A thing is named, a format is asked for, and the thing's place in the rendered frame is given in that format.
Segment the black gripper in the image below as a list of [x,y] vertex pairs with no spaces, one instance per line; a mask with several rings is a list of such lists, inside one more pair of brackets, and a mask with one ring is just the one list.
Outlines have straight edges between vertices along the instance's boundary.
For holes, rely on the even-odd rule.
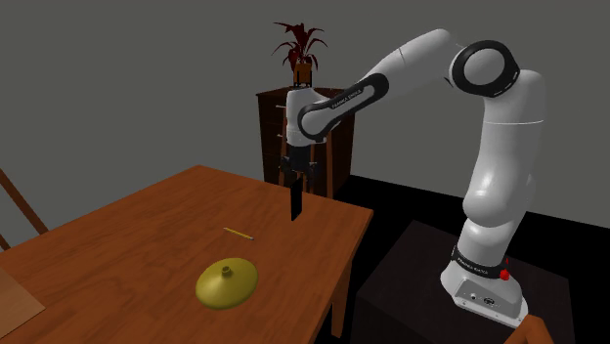
[[[304,173],[308,179],[319,174],[318,163],[312,160],[313,145],[287,146],[287,155],[281,157],[280,169],[284,173]],[[303,178],[298,177],[290,186],[290,219],[295,221],[302,212]]]

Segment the olive yellow lid with knob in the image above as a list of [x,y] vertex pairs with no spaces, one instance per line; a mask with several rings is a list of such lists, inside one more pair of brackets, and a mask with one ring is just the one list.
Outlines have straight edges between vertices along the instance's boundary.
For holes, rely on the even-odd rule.
[[207,267],[196,282],[196,298],[213,310],[232,309],[255,291],[258,271],[243,258],[226,258]]

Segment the dark chest with red plant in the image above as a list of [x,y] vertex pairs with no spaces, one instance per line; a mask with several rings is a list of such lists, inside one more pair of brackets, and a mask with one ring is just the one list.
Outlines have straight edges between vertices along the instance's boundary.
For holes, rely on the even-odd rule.
[[[282,138],[279,135],[282,133],[283,110],[278,106],[285,106],[289,91],[295,88],[308,89],[312,86],[313,70],[318,67],[318,61],[317,57],[310,52],[310,49],[318,39],[313,36],[313,33],[317,30],[315,28],[306,29],[302,23],[286,23],[283,27],[287,32],[293,34],[292,40],[281,44],[288,48],[284,60],[290,64],[292,85],[259,93],[257,99],[264,181],[275,185],[288,186],[296,180],[296,176],[284,173],[280,169]],[[335,194],[351,173],[354,124],[355,117],[350,115],[330,132],[332,135],[333,187]],[[321,195],[325,191],[325,180],[320,178],[320,172],[325,161],[326,150],[323,144],[320,145],[322,149],[316,152],[316,156],[322,158],[321,162],[317,162],[319,175],[307,184],[308,192],[317,195]]]

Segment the dark robot stand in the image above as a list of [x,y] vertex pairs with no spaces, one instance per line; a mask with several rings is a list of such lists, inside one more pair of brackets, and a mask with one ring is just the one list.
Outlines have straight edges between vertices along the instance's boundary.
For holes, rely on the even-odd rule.
[[[358,291],[350,344],[503,344],[510,327],[458,307],[441,285],[457,241],[411,222]],[[512,257],[508,270],[554,344],[577,344],[569,281]]]

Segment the light wooden board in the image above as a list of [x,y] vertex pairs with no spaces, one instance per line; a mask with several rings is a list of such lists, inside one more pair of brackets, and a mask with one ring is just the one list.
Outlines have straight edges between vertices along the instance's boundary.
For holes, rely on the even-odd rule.
[[32,294],[0,268],[0,339],[45,309]]

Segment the brown wooden table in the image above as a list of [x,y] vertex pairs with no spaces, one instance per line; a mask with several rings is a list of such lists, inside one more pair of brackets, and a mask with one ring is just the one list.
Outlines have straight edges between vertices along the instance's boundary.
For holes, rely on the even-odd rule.
[[[342,328],[371,216],[305,194],[292,221],[289,189],[194,166],[0,253],[46,307],[0,344],[314,344],[327,314]],[[196,281],[230,257],[256,266],[256,290],[208,309]]]

